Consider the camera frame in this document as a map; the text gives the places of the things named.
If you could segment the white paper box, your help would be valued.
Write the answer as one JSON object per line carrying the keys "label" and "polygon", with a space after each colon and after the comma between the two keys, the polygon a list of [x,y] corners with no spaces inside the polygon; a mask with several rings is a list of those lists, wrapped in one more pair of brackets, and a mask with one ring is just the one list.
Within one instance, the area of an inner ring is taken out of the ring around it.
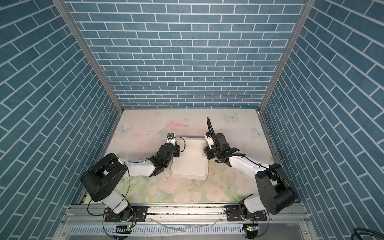
{"label": "white paper box", "polygon": [[206,180],[208,177],[208,159],[204,149],[208,146],[204,138],[181,139],[179,157],[174,157],[171,165],[171,177],[177,179]]}

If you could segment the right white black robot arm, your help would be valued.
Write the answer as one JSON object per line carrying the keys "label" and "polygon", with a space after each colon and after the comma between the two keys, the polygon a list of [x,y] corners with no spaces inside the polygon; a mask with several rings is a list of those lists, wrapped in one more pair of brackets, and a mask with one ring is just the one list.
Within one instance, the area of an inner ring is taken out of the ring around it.
{"label": "right white black robot arm", "polygon": [[251,194],[239,202],[240,215],[244,219],[250,220],[261,211],[277,215],[295,202],[296,191],[281,165],[268,165],[247,157],[239,149],[231,148],[222,133],[207,132],[205,139],[208,146],[204,153],[208,160],[216,159],[217,163],[237,169],[256,181],[258,194]]}

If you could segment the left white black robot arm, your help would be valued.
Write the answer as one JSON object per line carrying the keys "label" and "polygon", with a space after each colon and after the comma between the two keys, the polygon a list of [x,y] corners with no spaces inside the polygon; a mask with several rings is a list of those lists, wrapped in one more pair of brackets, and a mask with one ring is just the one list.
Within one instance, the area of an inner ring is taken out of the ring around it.
{"label": "left white black robot arm", "polygon": [[117,190],[120,180],[157,176],[169,166],[173,157],[179,156],[180,146],[174,143],[163,144],[155,155],[144,161],[129,162],[115,154],[108,154],[83,173],[81,183],[92,201],[101,202],[107,207],[105,214],[114,214],[120,222],[127,222],[133,220],[135,214],[127,199],[128,194]]}

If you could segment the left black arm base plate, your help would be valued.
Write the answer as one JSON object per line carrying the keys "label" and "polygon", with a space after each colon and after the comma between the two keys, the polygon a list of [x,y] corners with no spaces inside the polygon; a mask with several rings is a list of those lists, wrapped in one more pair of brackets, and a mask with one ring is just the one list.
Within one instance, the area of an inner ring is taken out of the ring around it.
{"label": "left black arm base plate", "polygon": [[107,223],[141,223],[145,222],[148,206],[128,206],[119,214],[110,212],[105,215],[105,222]]}

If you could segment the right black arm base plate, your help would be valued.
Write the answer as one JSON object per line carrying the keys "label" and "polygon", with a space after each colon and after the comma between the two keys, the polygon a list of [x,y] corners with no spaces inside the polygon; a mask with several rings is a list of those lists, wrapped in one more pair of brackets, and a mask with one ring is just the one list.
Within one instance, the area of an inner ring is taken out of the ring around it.
{"label": "right black arm base plate", "polygon": [[239,222],[239,221],[267,221],[267,215],[265,211],[256,211],[250,213],[243,205],[225,205],[223,207],[226,214],[227,221]]}

